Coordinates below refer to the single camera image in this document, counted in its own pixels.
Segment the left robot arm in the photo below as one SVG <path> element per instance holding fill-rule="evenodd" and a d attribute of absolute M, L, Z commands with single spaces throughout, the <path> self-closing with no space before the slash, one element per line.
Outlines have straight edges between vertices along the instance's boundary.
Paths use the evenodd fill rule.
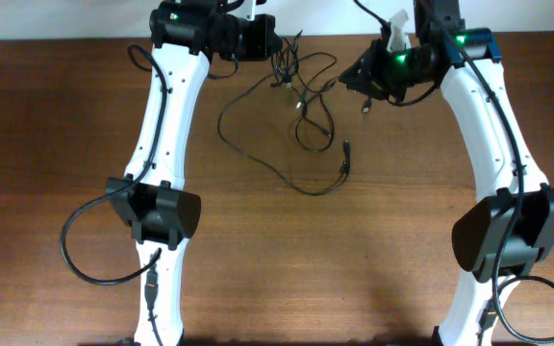
<path fill-rule="evenodd" d="M 142 270 L 138 326 L 124 345 L 177 345 L 184 334 L 181 278 L 201 200 L 186 192 L 194 107 L 212 57 L 264 61 L 281 49 L 275 18 L 221 1 L 163 1 L 151 12 L 151 86 L 137 147 L 111 204 L 131 230 Z"/>

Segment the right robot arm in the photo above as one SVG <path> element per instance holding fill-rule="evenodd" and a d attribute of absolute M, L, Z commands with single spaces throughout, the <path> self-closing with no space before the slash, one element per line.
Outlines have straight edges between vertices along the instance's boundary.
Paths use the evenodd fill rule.
<path fill-rule="evenodd" d="M 350 90 L 396 107 L 410 87 L 439 90 L 453 111 L 473 170 L 476 203 L 452 229 L 460 268 L 451 307 L 434 345 L 488 345 L 512 291 L 554 246 L 554 186 L 518 127 L 493 32 L 469 29 L 455 1 L 417 1 L 417 46 L 403 14 L 381 21 L 381 35 L 341 75 Z"/>

